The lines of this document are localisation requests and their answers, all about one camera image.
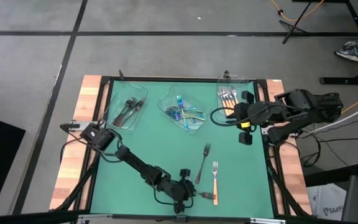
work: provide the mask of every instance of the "gray floor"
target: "gray floor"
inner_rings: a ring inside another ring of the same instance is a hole
[[[277,3],[291,18],[305,6],[287,0]],[[358,13],[358,1],[352,3]],[[0,1],[0,30],[72,30],[80,4],[80,0]],[[282,32],[278,20],[269,0],[89,0],[80,30]],[[323,4],[300,26],[312,32],[357,31],[341,4]],[[282,45],[281,37],[78,37],[23,212],[48,209],[59,150],[67,138],[58,125],[73,116],[83,75],[117,75],[121,69],[127,76],[216,77],[229,70],[249,78],[281,79],[286,90],[339,92],[347,107],[358,100],[358,86],[322,86],[318,77],[358,73],[358,63],[333,56],[348,40],[294,38]],[[0,195],[0,215],[11,212],[67,43],[68,37],[0,37],[0,120],[27,131]],[[321,137],[355,135],[358,124]],[[317,149],[312,138],[299,140],[298,145],[302,155]],[[358,141],[330,145],[346,163],[358,163]],[[342,166],[323,145],[317,167]]]

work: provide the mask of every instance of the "person's foot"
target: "person's foot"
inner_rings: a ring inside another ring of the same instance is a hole
[[[354,45],[353,44],[346,45],[346,44],[344,45],[342,50],[336,50],[334,52],[334,55],[337,55],[337,56],[340,56],[342,58],[346,58],[346,59],[358,62],[357,44],[356,43],[354,43]]]

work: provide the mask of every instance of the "clear plastic bin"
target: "clear plastic bin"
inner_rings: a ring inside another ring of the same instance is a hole
[[[183,112],[178,104],[178,96],[183,102]],[[194,134],[201,127],[211,112],[210,106],[187,93],[178,85],[171,86],[157,105],[166,118],[190,134]]]
[[[245,102],[241,98],[241,93],[248,90],[249,79],[243,75],[232,75],[225,73],[218,76],[216,102],[217,107],[233,108],[240,102]],[[214,119],[219,122],[227,121],[226,116],[233,113],[233,110],[219,110],[214,113]]]
[[[129,82],[120,82],[114,87],[119,91],[110,102],[106,127],[132,133],[147,106],[147,89]]]

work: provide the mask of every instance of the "green mat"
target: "green mat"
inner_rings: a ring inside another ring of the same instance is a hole
[[[180,180],[180,169],[190,169],[194,182],[203,158],[203,149],[211,143],[205,160],[198,192],[213,192],[212,162],[219,161],[219,205],[212,200],[194,197],[194,206],[186,208],[184,215],[194,217],[273,218],[272,201],[259,130],[252,133],[253,144],[238,142],[240,130],[235,127],[216,126],[208,119],[196,134],[188,134],[162,115],[158,100],[172,85],[181,85],[197,99],[217,105],[216,83],[134,82],[148,89],[148,105],[133,133],[122,132],[124,144],[146,164],[159,166]],[[112,94],[120,91],[113,87]],[[251,93],[252,83],[244,84]],[[106,149],[115,152],[116,141]],[[163,192],[157,192],[162,202],[172,203]],[[139,173],[125,162],[109,164],[100,160],[94,186],[91,213],[123,215],[175,215],[173,206],[154,200],[153,190],[144,183]]]

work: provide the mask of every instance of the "table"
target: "table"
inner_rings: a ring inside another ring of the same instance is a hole
[[[129,78],[129,80],[148,82],[160,79],[161,78],[155,77]],[[170,82],[180,82],[184,79],[166,78],[165,80]],[[202,78],[186,78],[186,80],[192,82],[214,81],[214,79]],[[87,75],[84,77],[83,85],[80,90],[80,95],[78,97],[78,102],[73,119],[77,121],[90,121],[97,120],[102,115],[102,111],[104,111],[105,105],[101,102],[106,102],[106,100],[111,98],[111,92],[108,90],[112,87],[113,82],[110,81],[111,77],[101,77],[95,75]],[[273,99],[274,95],[283,92],[283,86],[280,80],[257,80],[257,82],[255,82],[255,86],[256,88],[258,88],[258,91],[255,93],[255,95],[261,100],[264,100],[265,98]],[[295,141],[292,139],[288,139],[288,141],[291,143],[295,143]],[[89,161],[92,158],[93,153],[85,153],[84,145],[81,145],[79,143],[72,143],[67,146],[63,155],[63,161],[60,167],[50,208],[55,208],[63,202],[64,198],[75,186],[81,173],[84,173],[85,167],[87,167]],[[303,180],[303,174],[297,150],[293,146],[283,145],[280,148],[279,156],[277,156],[276,159],[272,159],[273,164],[276,164],[276,160],[278,164],[277,171],[284,178],[287,188],[292,193],[296,201],[302,206],[302,208],[308,213],[311,213],[310,204],[308,201],[307,191],[305,187],[305,181]],[[192,170],[192,172],[195,173],[194,175],[196,175],[197,171],[198,169]],[[171,175],[173,176],[173,178],[178,179],[178,177],[176,177],[176,175],[178,176],[178,174],[174,174],[171,172]],[[95,179],[93,177],[91,181],[89,181],[92,184],[88,184],[87,186],[85,186],[84,191],[82,192],[82,197],[76,200],[76,203],[74,203],[72,208],[91,208],[90,200],[87,200],[87,198],[92,197],[94,194],[94,181]],[[148,187],[144,183],[142,183],[142,179],[140,179],[139,176],[137,176],[137,181],[139,181],[139,186],[144,185],[144,187]],[[273,187],[273,182],[270,179],[268,180],[268,184],[270,186],[270,194],[273,195],[273,197],[271,197],[273,213],[289,214],[291,211],[288,208],[288,204],[286,204],[286,202],[282,199],[282,196],[277,189],[277,186]]]

